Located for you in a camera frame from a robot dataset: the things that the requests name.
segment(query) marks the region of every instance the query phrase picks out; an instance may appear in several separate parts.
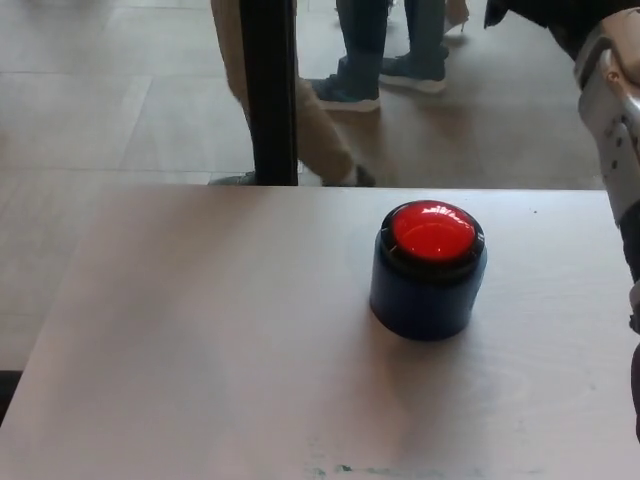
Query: button cap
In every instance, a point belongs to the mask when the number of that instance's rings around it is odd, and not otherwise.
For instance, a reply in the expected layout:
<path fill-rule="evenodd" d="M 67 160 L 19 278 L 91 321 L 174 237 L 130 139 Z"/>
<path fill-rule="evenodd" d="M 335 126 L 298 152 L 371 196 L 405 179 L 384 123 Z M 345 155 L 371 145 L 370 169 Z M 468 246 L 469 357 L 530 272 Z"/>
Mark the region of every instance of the button cap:
<path fill-rule="evenodd" d="M 391 219 L 399 248 L 422 260 L 446 262 L 464 255 L 473 245 L 473 220 L 462 210 L 443 202 L 410 203 Z"/>

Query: shoe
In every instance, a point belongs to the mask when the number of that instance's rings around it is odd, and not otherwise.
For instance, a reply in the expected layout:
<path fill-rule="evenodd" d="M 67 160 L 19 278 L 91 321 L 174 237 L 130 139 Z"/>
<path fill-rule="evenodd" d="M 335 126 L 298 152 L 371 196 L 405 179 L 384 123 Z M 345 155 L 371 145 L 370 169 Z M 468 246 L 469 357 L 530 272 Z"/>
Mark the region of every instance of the shoe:
<path fill-rule="evenodd" d="M 371 188 L 376 186 L 376 179 L 369 171 L 361 165 L 356 166 L 356 184 L 346 185 L 340 183 L 322 182 L 323 187 L 364 187 Z"/>
<path fill-rule="evenodd" d="M 382 61 L 380 83 L 395 87 L 411 88 L 422 93 L 435 95 L 446 87 L 445 76 L 434 75 L 434 78 L 420 78 L 411 73 L 407 55 L 396 58 L 385 58 Z"/>
<path fill-rule="evenodd" d="M 256 172 L 245 173 L 244 175 L 236 175 L 234 177 L 219 178 L 217 180 L 211 180 L 209 185 L 257 185 Z"/>
<path fill-rule="evenodd" d="M 358 89 L 350 88 L 341 82 L 338 75 L 331 75 L 322 80 L 309 80 L 309 83 L 324 110 L 368 113 L 380 108 L 377 89 L 375 94 L 357 91 Z"/>

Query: floor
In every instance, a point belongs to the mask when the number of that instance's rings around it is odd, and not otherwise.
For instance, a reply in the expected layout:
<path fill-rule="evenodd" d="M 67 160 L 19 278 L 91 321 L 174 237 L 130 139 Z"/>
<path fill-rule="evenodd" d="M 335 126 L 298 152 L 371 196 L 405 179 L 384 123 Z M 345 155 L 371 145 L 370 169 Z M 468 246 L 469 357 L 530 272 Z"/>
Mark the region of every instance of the floor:
<path fill-rule="evenodd" d="M 105 187 L 251 168 L 207 2 L 0 0 L 0 370 L 26 364 Z M 334 5 L 299 1 L 304 76 L 342 53 Z M 379 115 L 335 116 L 354 152 L 384 186 L 599 188 L 569 60 L 516 17 L 484 31 L 471 7 L 447 38 L 448 93 L 385 91 Z M 405 48 L 400 7 L 388 53 Z"/>

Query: leg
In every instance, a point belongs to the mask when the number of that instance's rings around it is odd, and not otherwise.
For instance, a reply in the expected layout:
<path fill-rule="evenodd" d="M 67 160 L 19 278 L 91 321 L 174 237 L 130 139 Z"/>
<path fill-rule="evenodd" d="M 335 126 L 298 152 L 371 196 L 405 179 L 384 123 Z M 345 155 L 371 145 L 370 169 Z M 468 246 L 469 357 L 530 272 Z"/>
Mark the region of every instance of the leg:
<path fill-rule="evenodd" d="M 387 36 L 388 0 L 338 0 L 338 16 L 347 55 L 338 76 L 377 91 Z"/>
<path fill-rule="evenodd" d="M 444 79 L 445 4 L 442 0 L 406 0 L 411 67 L 419 76 Z"/>
<path fill-rule="evenodd" d="M 407 55 L 385 59 L 380 81 L 439 93 L 445 88 L 443 0 L 405 0 L 410 50 Z"/>
<path fill-rule="evenodd" d="M 337 75 L 312 81 L 313 89 L 326 109 L 375 110 L 389 0 L 337 0 L 337 8 L 347 55 Z"/>
<path fill-rule="evenodd" d="M 212 0 L 211 6 L 229 88 L 248 116 L 238 1 Z M 300 79 L 296 88 L 296 113 L 300 160 L 323 180 L 341 183 L 355 168 L 351 154 L 327 114 L 319 107 L 310 87 Z"/>

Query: jeans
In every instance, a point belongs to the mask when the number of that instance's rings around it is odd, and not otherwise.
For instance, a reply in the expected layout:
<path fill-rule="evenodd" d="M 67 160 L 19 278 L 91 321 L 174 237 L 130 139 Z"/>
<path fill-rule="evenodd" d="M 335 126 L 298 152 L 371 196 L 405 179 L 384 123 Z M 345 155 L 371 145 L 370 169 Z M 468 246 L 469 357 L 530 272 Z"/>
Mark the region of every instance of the jeans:
<path fill-rule="evenodd" d="M 338 76 L 348 85 L 377 92 L 387 36 L 388 0 L 338 0 L 338 16 L 347 55 L 338 63 Z M 406 0 L 410 73 L 444 78 L 446 49 L 444 0 Z"/>

